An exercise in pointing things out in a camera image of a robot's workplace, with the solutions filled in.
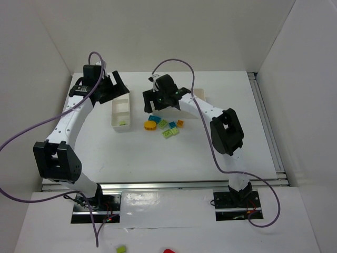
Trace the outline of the small white divided tray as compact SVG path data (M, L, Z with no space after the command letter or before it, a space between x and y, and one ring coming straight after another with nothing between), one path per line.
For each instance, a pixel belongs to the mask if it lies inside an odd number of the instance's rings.
M131 129L131 97L122 95L112 100L111 126L115 132L126 132Z

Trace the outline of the orange oval lego piece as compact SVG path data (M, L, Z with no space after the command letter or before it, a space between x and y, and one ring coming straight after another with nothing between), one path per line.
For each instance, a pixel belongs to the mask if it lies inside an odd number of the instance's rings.
M154 131L157 128L157 124L155 121L146 121L144 123L144 129L147 131Z

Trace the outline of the light green small brick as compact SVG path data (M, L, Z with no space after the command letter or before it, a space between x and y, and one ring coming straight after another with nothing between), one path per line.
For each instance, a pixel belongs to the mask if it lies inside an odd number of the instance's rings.
M171 128L170 131L172 132L173 135L177 135L180 133L178 128Z

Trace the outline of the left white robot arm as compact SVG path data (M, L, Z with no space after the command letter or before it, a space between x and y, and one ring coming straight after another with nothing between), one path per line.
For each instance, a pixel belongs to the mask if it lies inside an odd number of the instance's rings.
M83 173L82 163L74 151L75 143L96 103L103 104L129 93L118 71L110 76L105 67L105 62L83 66L83 76L69 91L65 115L45 141L33 146L39 175L43 179L81 192L95 207L105 201L102 187Z

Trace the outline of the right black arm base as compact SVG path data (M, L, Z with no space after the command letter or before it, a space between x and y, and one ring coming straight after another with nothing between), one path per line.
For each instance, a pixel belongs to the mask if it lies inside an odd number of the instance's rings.
M251 219L263 219L263 212L260 197L257 191L252 191L250 195L240 203L235 203L229 192L214 192L210 205L215 208L216 221L236 221Z

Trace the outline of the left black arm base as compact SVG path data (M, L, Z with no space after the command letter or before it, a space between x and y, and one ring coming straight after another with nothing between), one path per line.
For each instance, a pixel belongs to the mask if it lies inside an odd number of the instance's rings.
M121 194L105 194L100 204L90 199L93 219L95 223L119 223L121 209ZM84 198L77 194L75 197L66 195L66 200L73 202L72 224L91 223L90 211Z

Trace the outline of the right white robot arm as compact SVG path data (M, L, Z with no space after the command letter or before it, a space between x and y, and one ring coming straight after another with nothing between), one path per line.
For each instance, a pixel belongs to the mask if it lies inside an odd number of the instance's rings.
M236 207L243 205L244 199L252 191L249 179L239 172L242 159L240 148L244 133L236 112L217 108L198 98L193 90L178 88L168 74L153 74L148 78L153 87L143 92L144 111L175 108L188 112L202 120L212 152L222 155L225 169L221 172L229 176L229 196Z

